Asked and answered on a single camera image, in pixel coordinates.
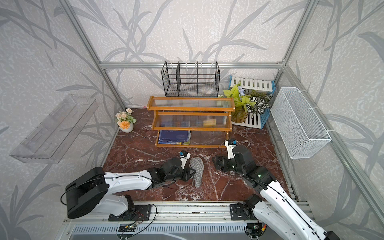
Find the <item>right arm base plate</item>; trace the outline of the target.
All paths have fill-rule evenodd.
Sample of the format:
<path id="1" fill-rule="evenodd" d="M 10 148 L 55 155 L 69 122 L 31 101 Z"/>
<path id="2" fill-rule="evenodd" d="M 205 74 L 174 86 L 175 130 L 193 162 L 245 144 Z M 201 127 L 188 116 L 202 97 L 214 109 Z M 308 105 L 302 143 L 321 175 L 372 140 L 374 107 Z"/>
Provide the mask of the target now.
<path id="1" fill-rule="evenodd" d="M 256 220 L 252 210 L 244 203 L 236 203 L 230 205 L 231 220 Z"/>

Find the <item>orange wooden bookshelf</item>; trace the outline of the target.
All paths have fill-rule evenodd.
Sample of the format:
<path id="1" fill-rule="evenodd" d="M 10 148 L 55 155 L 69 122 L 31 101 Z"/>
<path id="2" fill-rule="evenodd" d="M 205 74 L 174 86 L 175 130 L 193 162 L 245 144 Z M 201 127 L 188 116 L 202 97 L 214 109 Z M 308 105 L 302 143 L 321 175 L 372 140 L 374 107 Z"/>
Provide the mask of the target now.
<path id="1" fill-rule="evenodd" d="M 181 98 L 151 96 L 147 109 L 154 112 L 152 130 L 157 131 L 155 144 L 168 148 L 224 148 L 222 142 L 232 131 L 232 98 Z M 190 143 L 161 144 L 164 131 L 186 131 Z"/>

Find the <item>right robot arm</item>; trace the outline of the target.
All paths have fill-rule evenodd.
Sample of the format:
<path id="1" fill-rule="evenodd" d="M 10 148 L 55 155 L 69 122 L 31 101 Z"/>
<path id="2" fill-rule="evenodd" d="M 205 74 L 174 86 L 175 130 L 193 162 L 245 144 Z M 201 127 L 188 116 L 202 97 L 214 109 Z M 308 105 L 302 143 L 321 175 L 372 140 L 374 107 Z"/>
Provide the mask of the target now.
<path id="1" fill-rule="evenodd" d="M 228 155 L 212 159 L 217 170 L 234 172 L 256 192 L 245 204 L 252 216 L 267 224 L 284 240 L 337 240 L 338 235 L 326 231 L 298 207 L 276 177 L 258 166 L 251 151 L 236 140 L 226 140 Z"/>

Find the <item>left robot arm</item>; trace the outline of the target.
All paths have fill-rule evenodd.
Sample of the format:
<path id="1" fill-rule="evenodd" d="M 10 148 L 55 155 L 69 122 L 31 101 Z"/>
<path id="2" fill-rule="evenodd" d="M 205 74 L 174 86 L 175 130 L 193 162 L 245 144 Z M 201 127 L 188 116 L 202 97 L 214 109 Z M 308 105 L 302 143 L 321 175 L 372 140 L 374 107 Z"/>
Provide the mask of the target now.
<path id="1" fill-rule="evenodd" d="M 89 213 L 109 214 L 110 221 L 126 221 L 137 212 L 132 198 L 122 192 L 151 190 L 166 187 L 167 182 L 200 179 L 202 171 L 196 170 L 197 160 L 187 153 L 181 153 L 165 162 L 161 167 L 149 168 L 133 173 L 104 172 L 96 167 L 65 188 L 63 196 L 67 217 L 77 219 Z"/>

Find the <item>grey striped fluffy cloth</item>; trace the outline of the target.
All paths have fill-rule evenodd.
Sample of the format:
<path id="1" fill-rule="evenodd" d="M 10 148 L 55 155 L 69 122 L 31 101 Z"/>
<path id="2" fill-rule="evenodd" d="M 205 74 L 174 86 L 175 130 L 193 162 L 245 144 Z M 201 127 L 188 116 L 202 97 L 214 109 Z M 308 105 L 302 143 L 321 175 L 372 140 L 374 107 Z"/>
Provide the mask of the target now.
<path id="1" fill-rule="evenodd" d="M 196 171 L 196 173 L 193 176 L 195 187 L 200 188 L 202 185 L 202 178 L 203 178 L 203 173 L 205 169 L 203 160 L 199 157 L 191 158 L 190 165 L 191 165 L 191 168 Z"/>

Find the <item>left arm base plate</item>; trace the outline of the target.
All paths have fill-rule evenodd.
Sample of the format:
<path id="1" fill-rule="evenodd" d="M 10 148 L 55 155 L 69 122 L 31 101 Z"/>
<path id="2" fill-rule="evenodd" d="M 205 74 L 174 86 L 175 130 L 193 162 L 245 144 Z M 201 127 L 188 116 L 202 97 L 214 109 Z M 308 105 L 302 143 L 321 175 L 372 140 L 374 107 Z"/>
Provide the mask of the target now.
<path id="1" fill-rule="evenodd" d="M 128 209 L 120 216 L 109 215 L 109 222 L 138 221 L 147 222 L 151 214 L 152 205 L 136 205 L 134 209 Z"/>

